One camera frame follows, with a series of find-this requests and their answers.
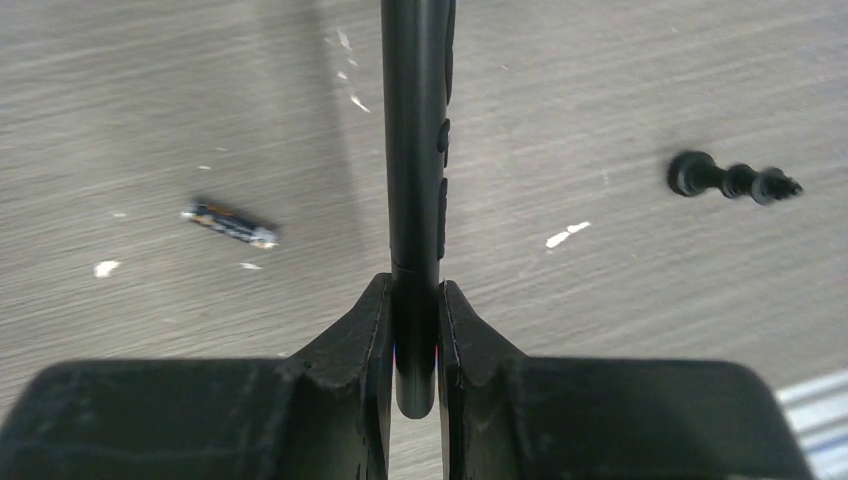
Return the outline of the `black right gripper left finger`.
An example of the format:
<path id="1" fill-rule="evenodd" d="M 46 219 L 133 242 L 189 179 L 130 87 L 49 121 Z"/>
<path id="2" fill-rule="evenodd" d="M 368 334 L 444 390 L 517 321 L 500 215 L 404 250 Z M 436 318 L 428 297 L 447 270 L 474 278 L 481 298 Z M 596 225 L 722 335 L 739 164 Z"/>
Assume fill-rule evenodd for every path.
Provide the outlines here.
<path id="1" fill-rule="evenodd" d="M 383 479 L 389 281 L 293 355 L 78 360 L 42 370 L 1 430 L 5 479 Z"/>

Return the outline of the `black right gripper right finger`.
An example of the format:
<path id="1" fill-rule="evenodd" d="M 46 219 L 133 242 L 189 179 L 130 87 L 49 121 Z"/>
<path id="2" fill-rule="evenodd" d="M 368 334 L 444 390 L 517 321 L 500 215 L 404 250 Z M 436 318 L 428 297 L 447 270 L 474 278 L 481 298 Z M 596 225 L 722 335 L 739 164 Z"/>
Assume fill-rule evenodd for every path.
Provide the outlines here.
<path id="1" fill-rule="evenodd" d="M 809 479 L 768 385 L 728 361 L 539 357 L 441 287 L 448 479 Z"/>

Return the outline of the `black remote control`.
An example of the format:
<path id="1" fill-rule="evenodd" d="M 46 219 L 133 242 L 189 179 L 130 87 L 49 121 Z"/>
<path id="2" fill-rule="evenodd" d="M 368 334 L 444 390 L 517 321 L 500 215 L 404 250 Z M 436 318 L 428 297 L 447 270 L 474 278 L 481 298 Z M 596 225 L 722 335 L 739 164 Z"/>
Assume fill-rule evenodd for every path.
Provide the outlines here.
<path id="1" fill-rule="evenodd" d="M 456 4 L 384 1 L 380 14 L 396 399 L 421 419 L 435 398 Z"/>

